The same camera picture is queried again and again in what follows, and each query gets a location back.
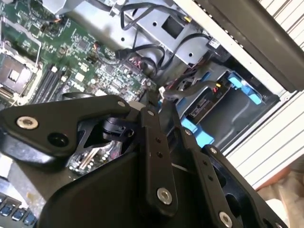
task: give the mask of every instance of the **screw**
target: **screw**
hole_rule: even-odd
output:
[[[18,118],[17,125],[26,130],[34,130],[38,127],[38,121],[33,117],[22,116]]]
[[[154,116],[154,113],[151,112],[150,110],[148,111],[148,113],[149,113],[151,116]]]
[[[283,228],[279,223],[275,223],[277,228]]]
[[[211,152],[214,153],[214,154],[217,154],[217,153],[218,153],[217,150],[214,149],[213,147],[211,147],[210,150],[211,150]]]
[[[118,104],[119,104],[121,107],[125,107],[124,102],[119,101]]]
[[[172,203],[172,195],[165,188],[157,189],[157,197],[163,204],[170,205]]]
[[[192,135],[192,132],[189,129],[186,129],[185,132],[187,135]]]
[[[219,213],[219,218],[227,228],[232,228],[232,225],[233,225],[232,220],[228,216],[228,214],[226,214],[225,212],[222,211]]]

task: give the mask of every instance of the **black plastic bracket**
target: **black plastic bracket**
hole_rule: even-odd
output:
[[[140,122],[140,210],[150,218],[170,218],[178,210],[178,200],[167,137],[161,132],[157,112],[141,109]]]
[[[5,109],[0,113],[0,151],[20,161],[42,168],[59,168],[76,151],[77,132],[111,117],[126,117],[130,107],[115,95],[90,97],[45,104],[26,105]],[[22,116],[38,122],[35,129],[17,125]]]

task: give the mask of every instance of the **metal plate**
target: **metal plate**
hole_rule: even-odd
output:
[[[230,37],[213,19],[212,15],[204,12],[195,2],[191,0],[174,0],[186,13],[188,13],[198,24],[206,29],[221,45],[250,73],[253,74],[273,94],[281,96],[284,88],[259,65],[233,37]]]
[[[139,3],[141,0],[131,0],[129,3]],[[156,4],[161,4],[166,7],[170,7],[163,1],[147,1],[153,2]],[[176,5],[172,5],[170,8],[177,10],[178,7]],[[140,16],[146,9],[139,9],[133,15],[132,11],[128,11],[126,14],[135,19]],[[181,33],[176,37],[172,37],[166,30],[162,28],[163,24],[167,20],[169,14],[165,12],[161,12],[159,10],[153,10],[148,14],[147,17],[141,19],[138,24],[155,40],[159,41],[162,45],[164,45],[168,50],[173,52],[181,41],[188,35],[199,32],[195,26],[192,24],[187,24],[182,29]],[[202,38],[196,38],[189,40],[186,42],[177,52],[176,56],[181,59],[185,64],[196,64],[200,61],[203,55],[207,52],[205,45],[207,44],[207,40]]]

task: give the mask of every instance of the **blue plastic tab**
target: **blue plastic tab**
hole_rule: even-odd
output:
[[[205,145],[212,144],[214,142],[214,138],[204,132],[201,126],[198,126],[198,129],[195,132],[194,136],[198,145],[201,148],[203,148]]]
[[[250,86],[243,85],[242,79],[236,73],[231,73],[228,80],[233,84],[235,89],[241,89],[256,105],[262,103],[262,99],[257,93]]]
[[[214,138],[208,135],[203,131],[200,125],[194,125],[190,120],[186,117],[181,119],[181,125],[188,128],[194,134],[198,145],[203,148],[207,144],[212,144],[214,142]]]
[[[188,128],[192,133],[195,133],[197,131],[197,127],[186,117],[183,117],[181,120],[181,125],[184,126],[185,128]]]

